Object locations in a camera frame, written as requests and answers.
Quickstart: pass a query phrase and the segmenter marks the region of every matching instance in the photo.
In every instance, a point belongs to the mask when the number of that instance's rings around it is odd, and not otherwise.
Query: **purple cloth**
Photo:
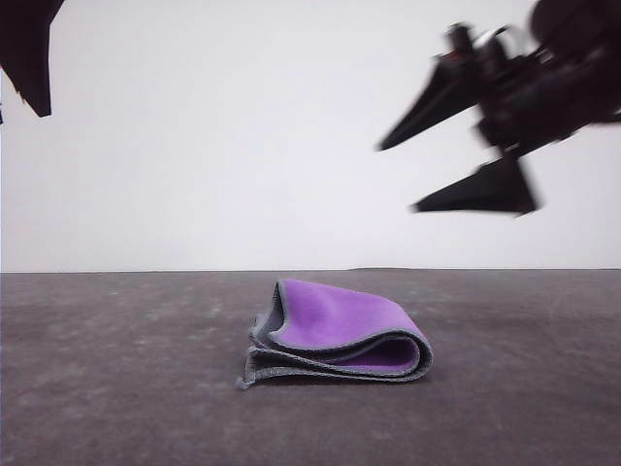
[[[429,342],[398,304],[373,294],[279,281],[272,311],[250,331],[248,387],[283,376],[408,382],[432,361]]]

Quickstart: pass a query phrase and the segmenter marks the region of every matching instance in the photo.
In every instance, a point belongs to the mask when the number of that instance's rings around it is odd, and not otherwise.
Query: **concrete floor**
[[[403,305],[428,376],[237,390],[285,277]],[[621,464],[621,271],[5,275],[2,339],[7,466]]]

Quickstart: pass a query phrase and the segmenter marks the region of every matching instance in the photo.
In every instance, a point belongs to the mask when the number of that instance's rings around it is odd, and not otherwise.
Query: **white wall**
[[[3,81],[3,270],[619,267],[621,131],[527,162],[513,219],[407,205],[493,156],[475,111],[376,153],[441,34],[524,0],[67,0],[53,115]]]

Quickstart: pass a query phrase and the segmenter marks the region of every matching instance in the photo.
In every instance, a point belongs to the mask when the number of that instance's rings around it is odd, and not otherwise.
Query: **cloth fold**
[[[409,382],[427,373],[432,349],[398,304],[373,294],[278,281],[272,310],[250,329],[240,388],[284,376]]]

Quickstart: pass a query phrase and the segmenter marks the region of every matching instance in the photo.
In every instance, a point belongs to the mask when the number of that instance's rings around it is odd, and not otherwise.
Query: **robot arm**
[[[427,88],[379,148],[477,105],[477,129],[500,159],[423,199],[417,210],[532,212],[537,203],[519,157],[586,125],[621,122],[621,2],[539,0],[531,30],[540,47],[509,59],[498,37],[503,29],[476,43],[467,26],[449,29],[452,51],[438,58]]]

